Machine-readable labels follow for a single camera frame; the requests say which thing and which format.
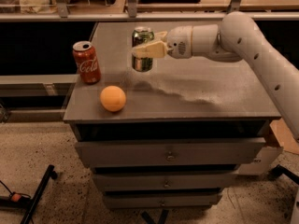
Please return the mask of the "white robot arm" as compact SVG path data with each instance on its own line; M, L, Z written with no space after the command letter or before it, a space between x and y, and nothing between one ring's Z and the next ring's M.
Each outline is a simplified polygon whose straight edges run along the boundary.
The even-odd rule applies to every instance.
M262 83L284 118L295 140L299 140L299 70L264 37L255 21L243 12L226 15L221 23L180 26L160 32L150 41L132 48L136 58L212 61L245 60Z

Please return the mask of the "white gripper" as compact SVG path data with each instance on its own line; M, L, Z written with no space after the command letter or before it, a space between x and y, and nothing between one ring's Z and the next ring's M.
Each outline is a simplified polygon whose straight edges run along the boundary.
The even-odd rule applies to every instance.
M132 48L132 54L139 59L163 58L167 53L175 59L189 59L192 57L191 26L179 26L168 33L167 31L158 32L154 34L154 37L159 41L151 41L135 46Z

